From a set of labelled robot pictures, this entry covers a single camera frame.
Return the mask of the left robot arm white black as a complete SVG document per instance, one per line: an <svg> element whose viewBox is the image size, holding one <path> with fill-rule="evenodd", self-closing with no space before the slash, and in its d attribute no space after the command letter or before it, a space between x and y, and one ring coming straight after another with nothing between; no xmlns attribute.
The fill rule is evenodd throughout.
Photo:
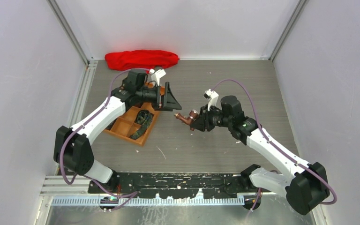
<svg viewBox="0 0 360 225"><path fill-rule="evenodd" d="M61 126L56 131L53 159L59 164L64 181L71 185L65 170L72 171L99 184L108 194L116 191L119 177L116 171L98 162L92 144L103 130L124 115L131 107L150 103L157 111L182 109L171 92L170 83L161 92L160 79L166 72L162 67L153 69L133 68L125 71L127 76L121 85L110 85L108 96L92 113L70 127Z"/></svg>

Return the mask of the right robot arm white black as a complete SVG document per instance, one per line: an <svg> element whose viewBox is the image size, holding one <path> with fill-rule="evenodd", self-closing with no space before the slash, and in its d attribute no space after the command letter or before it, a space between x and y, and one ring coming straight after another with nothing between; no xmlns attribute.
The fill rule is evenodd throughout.
<svg viewBox="0 0 360 225"><path fill-rule="evenodd" d="M253 164L241 172L242 188L249 193L266 189L284 197L299 214L306 215L330 196L326 169L319 162L309 163L296 156L268 134L261 124L248 117L235 96L225 96L216 107L218 95L207 92L207 105L190 124L191 129L208 132L227 128L232 137L257 151L272 163L279 173Z"/></svg>

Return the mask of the brown water faucet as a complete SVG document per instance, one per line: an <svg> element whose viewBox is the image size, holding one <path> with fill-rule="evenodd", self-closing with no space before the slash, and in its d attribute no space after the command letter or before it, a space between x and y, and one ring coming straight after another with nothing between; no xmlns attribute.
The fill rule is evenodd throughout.
<svg viewBox="0 0 360 225"><path fill-rule="evenodd" d="M190 126L199 117L199 113L196 110L191 110L187 117L179 112L175 113L174 116L182 123Z"/></svg>

